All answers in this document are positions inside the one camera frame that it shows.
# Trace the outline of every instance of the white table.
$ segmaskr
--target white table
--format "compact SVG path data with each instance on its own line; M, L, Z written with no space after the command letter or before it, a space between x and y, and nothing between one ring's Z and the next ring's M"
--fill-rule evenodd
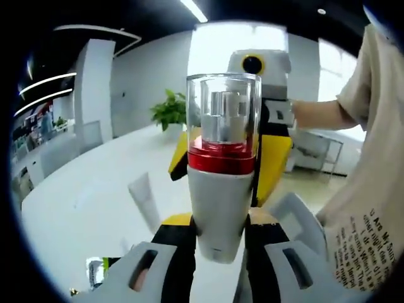
M128 244L152 239L127 188L139 175L149 172L162 219L191 211L187 177L172 182L167 172L174 150L161 128L149 126L79 156L25 198L28 240L64 294L89 287L86 258L121 256ZM232 302L243 251L244 240L232 264L216 264L197 247L191 302Z

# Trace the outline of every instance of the person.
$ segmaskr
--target person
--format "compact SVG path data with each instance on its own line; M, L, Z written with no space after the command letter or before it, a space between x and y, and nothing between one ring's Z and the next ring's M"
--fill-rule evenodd
M53 130L52 125L52 117L49 113L49 109L46 108L44 110L44 116L42 117L42 121L40 123L40 134L42 136L43 142L46 142L51 139L51 134Z
M355 170L316 215L337 280L361 290L380 285L404 248L403 42L383 34L389 31L379 28L378 20L386 19L386 10L374 15L376 2L368 2L372 23L365 28L355 71L336 100L292 102L297 128L360 124L367 131Z

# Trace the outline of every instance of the potted plant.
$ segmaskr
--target potted plant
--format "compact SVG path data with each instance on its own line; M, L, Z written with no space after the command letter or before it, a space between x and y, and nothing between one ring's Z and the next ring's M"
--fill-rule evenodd
M163 132L172 130L178 135L182 131L182 125L186 123L185 95L174 93L166 89L167 99L165 102L153 106L150 110L153 112L151 120L157 125L162 125Z

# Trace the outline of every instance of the gray plastic part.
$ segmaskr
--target gray plastic part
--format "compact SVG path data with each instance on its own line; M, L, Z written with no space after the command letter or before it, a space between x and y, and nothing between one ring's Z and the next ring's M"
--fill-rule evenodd
M347 289L335 280L328 263L301 241L265 246L278 280L281 302L365 302L369 292ZM309 277L310 286L301 287L285 251L295 252L300 270Z
M280 201L271 206L268 211L279 221L290 240L302 241L319 256L327 259L326 239L323 227L298 195L295 193L286 194ZM294 220L300 225L299 228L301 231L297 235L294 235L290 231L296 228L289 226L291 224L287 222L286 218L290 216L293 216Z
M176 246L140 243L109 268L101 286L91 292L80 292L72 297L72 302L161 302L165 275L176 249ZM141 290L137 292L131 289L129 284L137 265L147 251L156 251L157 255L149 268Z

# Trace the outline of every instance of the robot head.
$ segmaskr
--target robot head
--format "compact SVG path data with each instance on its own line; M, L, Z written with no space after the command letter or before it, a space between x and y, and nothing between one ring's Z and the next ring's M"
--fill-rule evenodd
M404 54L403 27L399 26L401 17L397 14L396 6L392 5L392 1L364 0L364 11L378 32Z
M289 55L285 51L245 49L232 54L227 71L257 74L261 77L263 98L285 100L290 69Z

